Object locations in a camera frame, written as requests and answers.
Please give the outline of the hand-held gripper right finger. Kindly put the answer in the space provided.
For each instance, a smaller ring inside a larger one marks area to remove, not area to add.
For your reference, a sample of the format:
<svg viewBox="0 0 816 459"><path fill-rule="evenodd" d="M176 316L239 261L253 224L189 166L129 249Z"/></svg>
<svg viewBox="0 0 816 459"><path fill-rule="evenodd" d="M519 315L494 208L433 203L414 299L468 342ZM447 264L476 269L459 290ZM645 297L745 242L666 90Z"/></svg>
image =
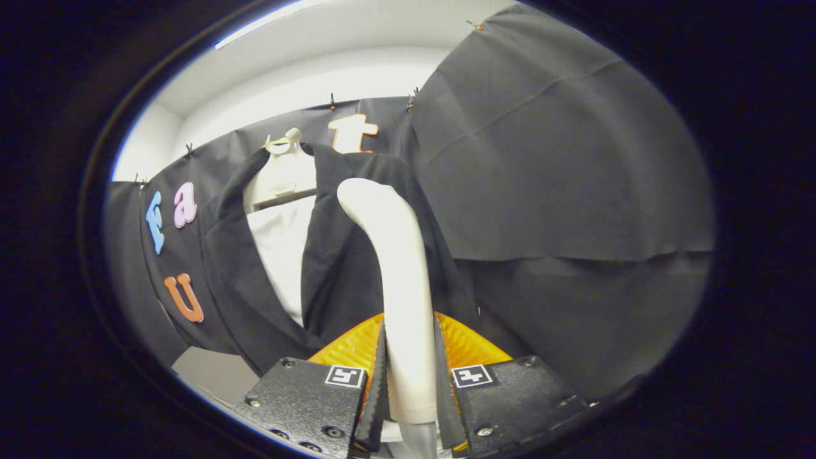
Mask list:
<svg viewBox="0 0 816 459"><path fill-rule="evenodd" d="M513 358L435 314L441 444L454 458L516 458L569 435L590 404L542 358Z"/></svg>

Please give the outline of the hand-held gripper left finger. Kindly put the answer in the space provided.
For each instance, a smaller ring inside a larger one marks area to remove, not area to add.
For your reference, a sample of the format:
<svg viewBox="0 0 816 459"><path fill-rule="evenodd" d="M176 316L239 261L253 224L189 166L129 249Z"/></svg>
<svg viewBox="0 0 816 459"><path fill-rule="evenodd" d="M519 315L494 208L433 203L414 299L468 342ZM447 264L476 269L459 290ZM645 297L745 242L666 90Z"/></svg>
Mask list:
<svg viewBox="0 0 816 459"><path fill-rule="evenodd" d="M367 458L386 414L384 316L306 360L281 358L238 399L237 416L277 441L330 458Z"/></svg>

